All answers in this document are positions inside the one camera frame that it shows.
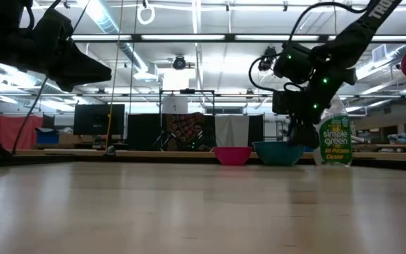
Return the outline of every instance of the spray bottle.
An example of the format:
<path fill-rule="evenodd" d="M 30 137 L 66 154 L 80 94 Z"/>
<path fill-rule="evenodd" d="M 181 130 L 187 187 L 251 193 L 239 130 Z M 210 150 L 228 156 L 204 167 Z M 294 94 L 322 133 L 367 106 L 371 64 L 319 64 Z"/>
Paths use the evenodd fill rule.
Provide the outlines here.
<path fill-rule="evenodd" d="M 339 96 L 331 100 L 330 109 L 321 116 L 316 126 L 320 146 L 314 150 L 317 165 L 344 164 L 350 166 L 353 158 L 349 114 Z"/>

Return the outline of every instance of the table surface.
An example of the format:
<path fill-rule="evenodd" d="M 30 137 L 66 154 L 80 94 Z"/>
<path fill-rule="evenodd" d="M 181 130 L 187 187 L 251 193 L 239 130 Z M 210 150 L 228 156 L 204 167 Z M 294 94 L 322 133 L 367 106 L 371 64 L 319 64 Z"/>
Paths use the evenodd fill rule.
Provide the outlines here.
<path fill-rule="evenodd" d="M 406 171 L 0 168 L 0 253 L 406 253 Z"/>

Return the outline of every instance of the security camera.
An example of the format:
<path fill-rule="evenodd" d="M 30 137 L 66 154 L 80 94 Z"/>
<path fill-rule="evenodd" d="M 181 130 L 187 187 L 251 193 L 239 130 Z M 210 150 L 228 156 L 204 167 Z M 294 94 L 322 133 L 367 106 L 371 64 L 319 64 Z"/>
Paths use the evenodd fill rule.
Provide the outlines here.
<path fill-rule="evenodd" d="M 186 60 L 184 60 L 184 56 L 177 56 L 175 61 L 173 62 L 173 68 L 175 70 L 183 70 L 186 68 Z"/>

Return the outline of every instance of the black monitor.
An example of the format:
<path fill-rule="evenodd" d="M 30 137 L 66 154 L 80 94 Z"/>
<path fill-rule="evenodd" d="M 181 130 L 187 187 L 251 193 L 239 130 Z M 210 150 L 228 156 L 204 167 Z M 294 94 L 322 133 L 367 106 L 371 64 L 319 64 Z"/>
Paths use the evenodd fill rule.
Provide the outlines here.
<path fill-rule="evenodd" d="M 76 105 L 73 133 L 76 135 L 106 135 L 109 126 L 111 105 Z M 117 104 L 112 108 L 111 134 L 123 135 L 125 105 Z"/>

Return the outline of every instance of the ceiling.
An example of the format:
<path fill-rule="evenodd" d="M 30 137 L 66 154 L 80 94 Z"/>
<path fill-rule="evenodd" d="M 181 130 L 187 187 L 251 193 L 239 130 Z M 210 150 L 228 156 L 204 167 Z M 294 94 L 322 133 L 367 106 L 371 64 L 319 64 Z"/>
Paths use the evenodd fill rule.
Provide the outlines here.
<path fill-rule="evenodd" d="M 64 8 L 59 4 L 56 8 L 75 24 L 82 13 L 82 6 L 79 5 L 83 0 L 69 0 L 70 8 Z M 154 7 L 154 20 L 143 25 L 136 18 L 136 5 L 142 5 L 142 1 L 124 1 L 127 7 L 120 8 L 122 1 L 101 0 L 105 2 L 114 23 L 121 24 L 120 29 L 126 34 L 289 34 L 301 14 L 301 8 L 298 6 L 308 6 L 318 1 L 312 0 L 287 0 L 290 8 L 288 11 L 280 11 L 283 8 L 283 1 L 279 0 L 201 0 L 200 11 L 196 11 L 194 18 L 192 12 L 192 0 L 156 0 L 149 1 Z M 35 20 L 38 21 L 44 14 L 46 6 L 49 6 L 52 0 L 36 0 L 37 5 L 34 7 Z M 226 11 L 226 3 L 230 4 L 230 11 Z M 365 5 L 368 1 L 353 0 L 351 3 L 356 5 Z M 402 1 L 402 8 L 406 8 L 406 1 Z M 149 11 L 143 11 L 142 17 L 146 20 L 149 18 Z M 325 12 L 309 13 L 300 24 L 298 31 L 300 35 L 305 34 L 327 34 L 334 35 L 342 31 L 347 25 L 359 16 L 336 9 L 336 12 L 326 9 Z M 21 27 L 28 24 L 28 16 L 23 15 Z M 82 17 L 79 26 L 75 32 L 76 35 L 102 34 L 102 30 L 91 19 L 89 11 Z M 406 35 L 406 10 L 396 11 L 383 24 L 378 34 L 383 35 Z M 307 47 L 313 47 L 316 44 L 304 44 Z M 159 73 L 173 72 L 171 60 L 177 55 L 183 55 L 185 60 L 191 64 L 194 70 L 197 65 L 197 52 L 199 54 L 199 68 L 202 81 L 199 82 L 193 74 L 190 77 L 190 88 L 201 88 L 206 90 L 215 90 L 220 93 L 245 93 L 247 89 L 252 88 L 247 72 L 250 64 L 257 57 L 264 53 L 268 46 L 274 46 L 279 51 L 281 43 L 199 43 L 197 46 L 194 42 L 167 42 L 167 43 L 135 43 L 132 45 L 134 51 L 145 62 L 156 64 Z M 372 49 L 380 44 L 371 44 L 360 59 L 358 66 L 371 62 Z M 404 44 L 387 44 L 388 53 L 394 49 L 404 46 Z M 111 43 L 89 43 L 78 44 L 82 52 L 87 52 L 89 56 L 110 66 L 116 75 L 113 80 L 88 84 L 76 87 L 74 92 L 95 93 L 99 88 L 104 88 L 107 92 L 111 91 L 115 79 L 116 92 L 130 92 L 133 85 L 133 92 L 158 92 L 159 82 L 148 83 L 132 78 L 136 71 L 130 65 L 129 58 L 118 51 L 116 45 Z M 402 73 L 392 66 L 380 68 L 365 75 L 358 83 L 351 87 L 346 85 L 342 87 L 338 94 L 340 95 L 398 95 L 402 90 L 406 90 L 406 80 Z M 286 80 L 274 78 L 270 73 L 259 73 L 257 69 L 253 73 L 254 79 L 259 82 L 262 78 L 262 85 L 279 89 Z M 367 92 L 377 85 L 389 83 L 389 86 L 380 90 Z M 101 98 L 99 101 L 107 102 L 110 97 Z M 133 98 L 133 101 L 154 101 L 155 98 L 145 99 L 142 97 Z M 348 99 L 350 104 L 363 105 L 381 101 L 382 99 Z"/>

